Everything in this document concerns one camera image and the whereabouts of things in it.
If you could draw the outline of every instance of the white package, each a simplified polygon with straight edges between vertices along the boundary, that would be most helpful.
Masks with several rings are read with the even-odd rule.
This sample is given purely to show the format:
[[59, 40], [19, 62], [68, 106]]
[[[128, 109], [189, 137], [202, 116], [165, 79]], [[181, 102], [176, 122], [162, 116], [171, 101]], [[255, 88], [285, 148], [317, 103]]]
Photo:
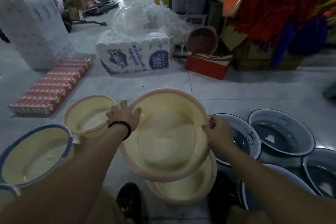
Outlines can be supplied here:
[[33, 70], [52, 69], [73, 54], [54, 0], [0, 0], [0, 28]]
[[165, 32], [128, 37], [106, 30], [96, 44], [96, 54], [110, 74], [167, 68], [170, 41]]

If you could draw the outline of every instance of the left hand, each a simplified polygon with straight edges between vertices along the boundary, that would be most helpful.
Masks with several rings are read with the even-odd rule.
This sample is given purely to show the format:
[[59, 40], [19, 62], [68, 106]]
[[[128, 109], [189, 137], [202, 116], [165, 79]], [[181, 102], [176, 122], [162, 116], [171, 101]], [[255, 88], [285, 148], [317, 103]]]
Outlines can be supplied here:
[[132, 112], [132, 109], [127, 106], [127, 101], [123, 100], [120, 102], [120, 108], [118, 106], [112, 106], [111, 112], [107, 112], [106, 116], [108, 117], [107, 125], [110, 125], [116, 120], [127, 122], [132, 131], [136, 130], [139, 125], [141, 108], [137, 108]]

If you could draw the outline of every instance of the forearm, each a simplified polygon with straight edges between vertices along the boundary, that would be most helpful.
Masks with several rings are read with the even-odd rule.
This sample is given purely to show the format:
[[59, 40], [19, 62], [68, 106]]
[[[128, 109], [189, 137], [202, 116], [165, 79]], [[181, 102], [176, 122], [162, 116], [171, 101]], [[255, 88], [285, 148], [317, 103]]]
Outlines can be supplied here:
[[333, 204], [291, 184], [237, 147], [218, 150], [274, 223], [329, 223], [336, 218]]
[[0, 212], [0, 223], [84, 222], [127, 132], [124, 125], [112, 126], [97, 142], [7, 205]]

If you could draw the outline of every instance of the hand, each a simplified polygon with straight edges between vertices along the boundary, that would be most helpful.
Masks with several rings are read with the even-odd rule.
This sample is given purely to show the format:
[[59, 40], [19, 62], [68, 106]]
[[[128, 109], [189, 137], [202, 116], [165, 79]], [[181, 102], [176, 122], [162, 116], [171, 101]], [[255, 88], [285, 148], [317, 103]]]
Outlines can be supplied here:
[[132, 109], [127, 106], [127, 101], [123, 100], [120, 102], [120, 108], [118, 106], [112, 106], [111, 112], [107, 112], [106, 116], [108, 117], [107, 125], [110, 125], [116, 120], [121, 120], [127, 122], [132, 131], [136, 130], [139, 125], [141, 108], [137, 108], [132, 113]]
[[209, 145], [215, 149], [235, 147], [231, 125], [224, 118], [216, 115], [211, 115], [211, 117], [215, 123], [214, 128], [210, 128], [209, 125], [202, 125], [202, 129], [207, 134]]

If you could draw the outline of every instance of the cream plastic basin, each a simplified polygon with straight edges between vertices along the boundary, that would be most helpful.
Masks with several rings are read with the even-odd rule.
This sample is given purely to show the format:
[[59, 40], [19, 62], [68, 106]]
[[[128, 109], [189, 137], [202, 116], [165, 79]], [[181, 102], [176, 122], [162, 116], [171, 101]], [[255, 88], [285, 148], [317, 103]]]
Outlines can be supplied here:
[[174, 182], [147, 181], [152, 192], [163, 201], [174, 205], [190, 205], [202, 200], [212, 189], [217, 176], [215, 155], [207, 159], [193, 174]]
[[38, 127], [0, 155], [0, 183], [29, 186], [73, 156], [69, 129], [59, 124]]
[[101, 136], [107, 129], [106, 113], [117, 103], [103, 95], [92, 95], [74, 103], [64, 115], [64, 124], [73, 134], [86, 138]]
[[20, 196], [20, 190], [18, 188], [7, 184], [0, 184], [0, 211], [11, 200], [18, 196]]
[[119, 150], [130, 168], [154, 182], [177, 181], [194, 173], [210, 148], [202, 125], [207, 112], [193, 96], [177, 89], [156, 89], [135, 99], [140, 123]]

